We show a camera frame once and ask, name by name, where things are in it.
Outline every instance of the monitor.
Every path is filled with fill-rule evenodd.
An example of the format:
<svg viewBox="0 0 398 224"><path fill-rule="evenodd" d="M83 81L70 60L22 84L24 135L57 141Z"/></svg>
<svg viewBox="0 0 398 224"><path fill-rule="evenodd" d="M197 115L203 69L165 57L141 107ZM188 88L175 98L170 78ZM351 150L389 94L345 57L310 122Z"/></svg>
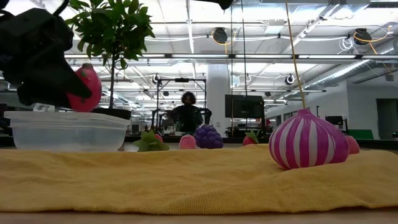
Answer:
<svg viewBox="0 0 398 224"><path fill-rule="evenodd" d="M226 118L262 118L262 96L225 95Z"/></svg>

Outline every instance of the speaker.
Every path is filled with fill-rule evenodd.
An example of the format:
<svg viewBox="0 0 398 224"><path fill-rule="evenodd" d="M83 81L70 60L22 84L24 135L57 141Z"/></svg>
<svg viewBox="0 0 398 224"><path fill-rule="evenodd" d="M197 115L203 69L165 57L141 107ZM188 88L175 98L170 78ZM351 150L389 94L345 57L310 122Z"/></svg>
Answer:
<svg viewBox="0 0 398 224"><path fill-rule="evenodd" d="M233 2L233 0L196 0L196 1L204 1L204 2L213 2L220 5L220 7L225 10L229 8Z"/></svg>

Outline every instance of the potted plant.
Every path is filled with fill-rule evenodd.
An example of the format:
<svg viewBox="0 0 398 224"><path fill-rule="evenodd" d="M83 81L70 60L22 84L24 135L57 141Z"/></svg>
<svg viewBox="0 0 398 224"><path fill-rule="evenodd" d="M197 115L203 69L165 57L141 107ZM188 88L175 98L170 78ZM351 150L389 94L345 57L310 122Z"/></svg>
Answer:
<svg viewBox="0 0 398 224"><path fill-rule="evenodd" d="M142 50L147 50L145 37L155 37L150 26L151 16L147 15L148 7L142 5L138 0L90 0L89 4L70 1L70 7L78 14L65 22L80 33L78 50L85 50L90 59L102 55L103 66L111 73L109 109L100 113L120 114L113 109L115 71L127 69L126 60L138 60Z"/></svg>

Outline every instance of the clear plastic bin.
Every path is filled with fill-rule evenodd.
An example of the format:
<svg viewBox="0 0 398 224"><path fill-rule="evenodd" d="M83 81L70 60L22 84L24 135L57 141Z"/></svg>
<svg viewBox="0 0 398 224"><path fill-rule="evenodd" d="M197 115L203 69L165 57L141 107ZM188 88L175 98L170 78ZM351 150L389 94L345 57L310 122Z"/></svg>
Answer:
<svg viewBox="0 0 398 224"><path fill-rule="evenodd" d="M22 150L116 151L129 120L97 113L7 111L14 143Z"/></svg>

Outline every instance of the ceiling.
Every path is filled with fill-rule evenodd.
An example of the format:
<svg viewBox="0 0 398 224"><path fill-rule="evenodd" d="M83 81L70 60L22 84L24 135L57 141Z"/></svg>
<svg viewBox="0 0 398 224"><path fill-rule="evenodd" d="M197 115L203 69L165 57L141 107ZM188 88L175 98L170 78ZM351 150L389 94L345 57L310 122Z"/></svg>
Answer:
<svg viewBox="0 0 398 224"><path fill-rule="evenodd" d="M148 54L291 54L291 50L288 49L290 46L289 39L272 38L275 37L275 34L272 33L274 29L280 30L282 37L289 36L284 7L263 4L255 0L244 0L242 13L241 1L234 3L232 12L231 10L222 11L217 4L213 3L192 0L188 2L190 5L188 10L189 18L192 22L192 47L190 46L188 33L186 0L140 0L140 3L144 3L149 7L148 14L152 15L151 26L154 28L153 31L157 37L156 39L148 38L146 40ZM32 7L44 7L53 12L60 3L61 0L12 0L6 10L19 14ZM398 9L364 9L360 5L346 6L333 16L327 17L324 21L312 26L312 22L317 21L326 7L325 4L289 6L293 37L296 37L306 27L311 27L311 30L308 30L307 34L302 36L303 39L295 45L296 54L356 54L352 47L349 50L342 50L341 44L344 41L342 38L348 34L352 35L355 28L359 27L367 28L373 39L379 39L386 35L388 23L393 22L393 26L389 29L390 34L385 39L375 42L375 48L396 37L398 26L395 26L394 22L398 21ZM75 11L69 7L61 13L64 19L71 18L74 15ZM271 21L274 20L283 20L284 23L282 26L276 27L271 25ZM231 36L234 35L236 37L233 39L232 44L227 45L227 48L224 45L216 44L211 37L208 38L206 36L211 34L215 27L225 28L229 36L228 42L231 41ZM74 47L66 54L81 54L76 48L78 41L76 34ZM364 54L371 50L369 45L354 45L354 47L359 54ZM85 61L84 59L69 60L74 69L77 69ZM120 72L117 77L118 82L115 84L115 89L125 90L118 92L118 96L130 102L130 104L125 104L124 106L135 110L136 114L148 114L148 110L154 109L156 105L153 96L151 96L154 93L128 91L128 89L155 88L151 83L154 74L158 74L162 78L192 78L193 76L206 78L207 65L214 62L190 60L170 63L169 59L150 59L150 66L147 66L147 63L147 60L141 60L141 63L136 66L130 66L127 70ZM255 89L291 88L285 86L284 78L295 72L292 63L260 63L258 60L247 60L247 63L244 64L242 62L231 63L229 59L217 63L227 63L230 71L233 70L233 74L239 77L238 87L242 88L244 87L245 66L246 72L250 75L248 87ZM338 66L336 63L299 63L297 70L302 76L302 80L309 82L336 66ZM96 66L95 70L103 79L104 87L109 88L110 77L108 70L100 65ZM198 105L203 106L204 94L194 83L170 82L165 89L193 89L195 87L197 88L198 99L201 99ZM175 99L179 99L181 94L179 92L171 92L167 97L161 95L164 103L162 106L164 108L174 107L178 104L178 100ZM116 100L116 106L122 107L123 104Z"/></svg>

